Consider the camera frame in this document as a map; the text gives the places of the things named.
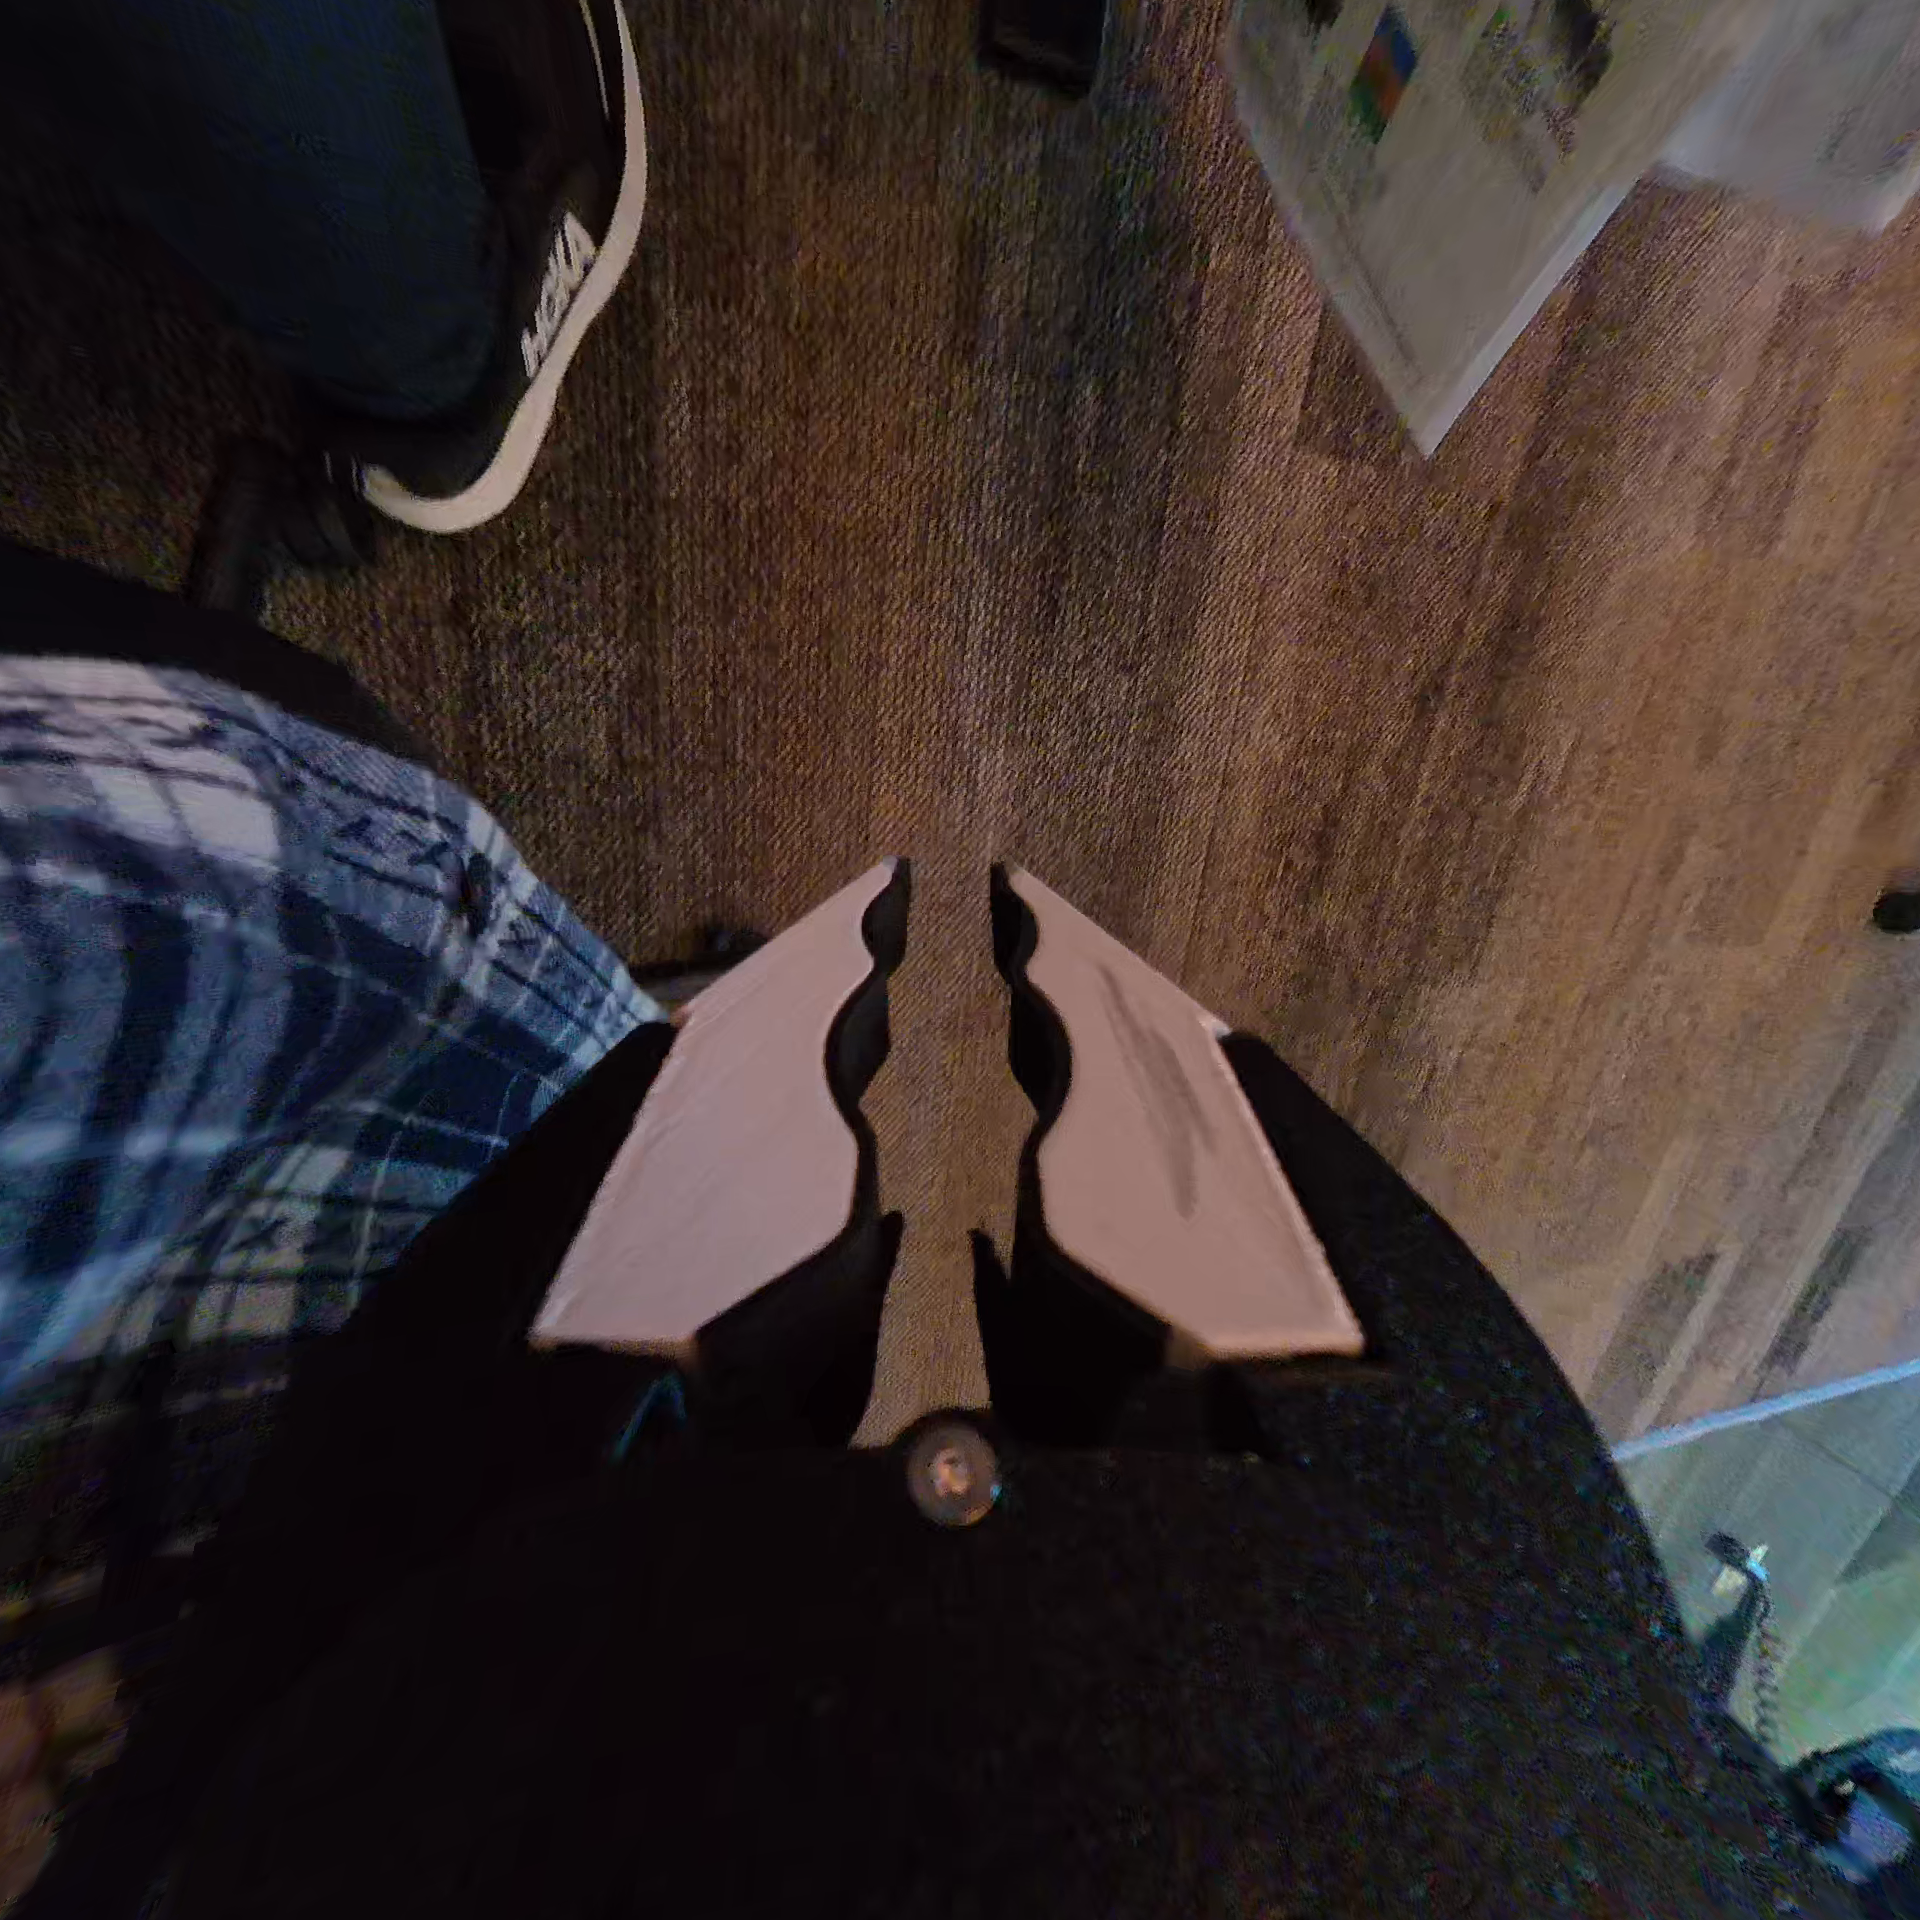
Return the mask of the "person's plaid shirt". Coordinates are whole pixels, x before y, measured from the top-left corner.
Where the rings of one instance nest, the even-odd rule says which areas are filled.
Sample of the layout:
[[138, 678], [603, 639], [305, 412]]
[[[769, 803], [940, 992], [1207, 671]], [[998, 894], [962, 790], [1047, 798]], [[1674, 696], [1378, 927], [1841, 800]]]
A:
[[662, 1012], [486, 808], [177, 668], [5, 660], [5, 1424], [337, 1331]]

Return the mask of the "printed paper sheet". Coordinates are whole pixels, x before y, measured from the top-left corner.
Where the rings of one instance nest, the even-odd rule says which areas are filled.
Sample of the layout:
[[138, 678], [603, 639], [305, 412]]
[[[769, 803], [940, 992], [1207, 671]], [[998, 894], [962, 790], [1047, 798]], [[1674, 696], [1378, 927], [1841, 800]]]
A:
[[1291, 238], [1433, 454], [1767, 21], [1745, 2], [1238, 2], [1223, 59]]

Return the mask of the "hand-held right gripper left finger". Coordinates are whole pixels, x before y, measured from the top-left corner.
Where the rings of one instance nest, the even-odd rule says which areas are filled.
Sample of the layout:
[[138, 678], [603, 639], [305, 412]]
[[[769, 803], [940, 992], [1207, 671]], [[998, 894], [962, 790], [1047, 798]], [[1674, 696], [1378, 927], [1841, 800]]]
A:
[[539, 1349], [686, 1357], [854, 1219], [857, 1092], [829, 1043], [885, 986], [909, 901], [885, 856], [698, 992], [533, 1323]]

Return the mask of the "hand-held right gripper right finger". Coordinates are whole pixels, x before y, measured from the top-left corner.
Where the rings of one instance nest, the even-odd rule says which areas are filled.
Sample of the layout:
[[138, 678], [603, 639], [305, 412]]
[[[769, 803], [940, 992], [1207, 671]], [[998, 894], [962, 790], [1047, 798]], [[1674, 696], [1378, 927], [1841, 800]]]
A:
[[1034, 870], [1001, 868], [1011, 992], [1063, 1082], [1031, 1102], [1042, 1245], [1186, 1359], [1357, 1359], [1364, 1333], [1229, 1062], [1229, 1029]]

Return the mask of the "person's dark trouser leg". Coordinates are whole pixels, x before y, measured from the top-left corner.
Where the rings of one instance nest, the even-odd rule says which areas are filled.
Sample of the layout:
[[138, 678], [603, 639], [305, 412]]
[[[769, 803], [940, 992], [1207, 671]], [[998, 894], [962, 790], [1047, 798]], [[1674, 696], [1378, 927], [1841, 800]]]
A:
[[491, 366], [502, 238], [438, 5], [5, 5], [5, 131], [46, 132], [285, 372], [380, 421]]

